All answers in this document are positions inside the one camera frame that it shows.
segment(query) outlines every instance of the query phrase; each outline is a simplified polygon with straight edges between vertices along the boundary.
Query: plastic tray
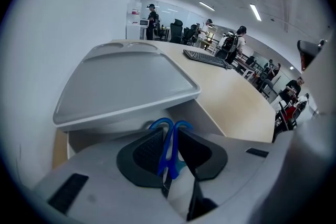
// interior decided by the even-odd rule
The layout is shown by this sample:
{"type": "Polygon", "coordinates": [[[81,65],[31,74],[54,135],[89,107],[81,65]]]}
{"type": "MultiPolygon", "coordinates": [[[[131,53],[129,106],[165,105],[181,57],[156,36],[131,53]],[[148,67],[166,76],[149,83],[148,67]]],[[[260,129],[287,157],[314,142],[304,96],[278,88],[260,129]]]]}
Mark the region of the plastic tray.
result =
{"type": "Polygon", "coordinates": [[[54,111],[54,124],[63,131],[98,127],[169,108],[200,92],[200,86],[154,45],[103,44],[71,75],[54,111]]]}

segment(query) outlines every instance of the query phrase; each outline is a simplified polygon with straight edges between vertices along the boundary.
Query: fluorescent light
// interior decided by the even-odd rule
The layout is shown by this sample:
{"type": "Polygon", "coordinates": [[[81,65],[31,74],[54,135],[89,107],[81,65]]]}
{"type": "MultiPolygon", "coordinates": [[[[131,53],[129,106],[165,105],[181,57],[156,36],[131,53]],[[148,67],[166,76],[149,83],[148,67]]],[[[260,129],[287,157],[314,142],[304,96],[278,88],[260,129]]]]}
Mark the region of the fluorescent light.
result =
{"type": "Polygon", "coordinates": [[[213,8],[209,7],[208,5],[204,4],[203,2],[200,2],[203,6],[206,6],[207,8],[211,9],[212,11],[215,11],[213,8]]]}
{"type": "Polygon", "coordinates": [[[252,10],[253,10],[253,12],[254,12],[254,15],[256,15],[257,20],[260,20],[260,21],[261,21],[261,18],[260,18],[260,16],[259,16],[259,13],[258,13],[258,11],[257,11],[256,6],[253,5],[253,4],[250,4],[250,7],[252,8],[252,10]]]}

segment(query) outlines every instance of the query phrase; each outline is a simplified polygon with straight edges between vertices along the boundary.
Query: scissors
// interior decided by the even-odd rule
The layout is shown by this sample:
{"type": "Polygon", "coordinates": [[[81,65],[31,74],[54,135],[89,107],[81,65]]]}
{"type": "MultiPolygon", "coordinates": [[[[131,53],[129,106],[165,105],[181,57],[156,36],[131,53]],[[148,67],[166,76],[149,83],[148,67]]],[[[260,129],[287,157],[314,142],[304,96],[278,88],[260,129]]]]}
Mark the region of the scissors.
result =
{"type": "Polygon", "coordinates": [[[151,126],[149,127],[149,129],[155,129],[157,128],[158,125],[162,124],[162,123],[167,123],[169,126],[167,135],[165,137],[164,140],[164,145],[163,145],[163,153],[161,155],[160,158],[160,162],[159,162],[159,168],[158,168],[158,175],[161,174],[163,172],[163,170],[168,167],[168,171],[170,173],[170,176],[172,179],[176,179],[181,171],[181,169],[183,167],[186,166],[184,161],[179,160],[178,157],[178,138],[177,138],[177,132],[179,130],[179,127],[181,126],[185,126],[187,128],[193,129],[192,125],[186,121],[178,121],[175,123],[173,123],[173,121],[169,118],[161,118],[158,119],[157,121],[153,122],[151,124],[151,126]],[[167,151],[169,148],[169,144],[170,144],[170,140],[172,137],[172,134],[174,134],[173,136],[173,149],[172,149],[172,156],[170,159],[166,159],[167,156],[167,151]]]}

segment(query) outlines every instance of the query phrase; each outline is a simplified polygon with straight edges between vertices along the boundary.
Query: black keyboard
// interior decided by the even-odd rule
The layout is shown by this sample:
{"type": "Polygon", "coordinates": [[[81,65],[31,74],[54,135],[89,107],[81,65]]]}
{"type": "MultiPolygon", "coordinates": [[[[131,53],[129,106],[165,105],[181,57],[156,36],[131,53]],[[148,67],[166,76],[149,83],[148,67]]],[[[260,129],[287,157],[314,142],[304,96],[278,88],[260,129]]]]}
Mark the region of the black keyboard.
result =
{"type": "Polygon", "coordinates": [[[228,64],[226,61],[219,57],[202,54],[200,52],[195,52],[192,50],[183,50],[183,53],[191,60],[209,63],[210,65],[224,67],[226,69],[233,69],[232,65],[228,64]]]}

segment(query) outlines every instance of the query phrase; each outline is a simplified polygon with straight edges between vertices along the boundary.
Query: black backpack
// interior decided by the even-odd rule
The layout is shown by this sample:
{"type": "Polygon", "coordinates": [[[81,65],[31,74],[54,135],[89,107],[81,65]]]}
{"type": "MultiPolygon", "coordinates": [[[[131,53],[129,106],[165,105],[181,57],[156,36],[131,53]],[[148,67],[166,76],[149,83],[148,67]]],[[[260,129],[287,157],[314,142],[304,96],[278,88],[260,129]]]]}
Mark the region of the black backpack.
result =
{"type": "Polygon", "coordinates": [[[233,46],[237,47],[239,37],[241,36],[233,35],[225,39],[222,50],[230,51],[233,46]]]}

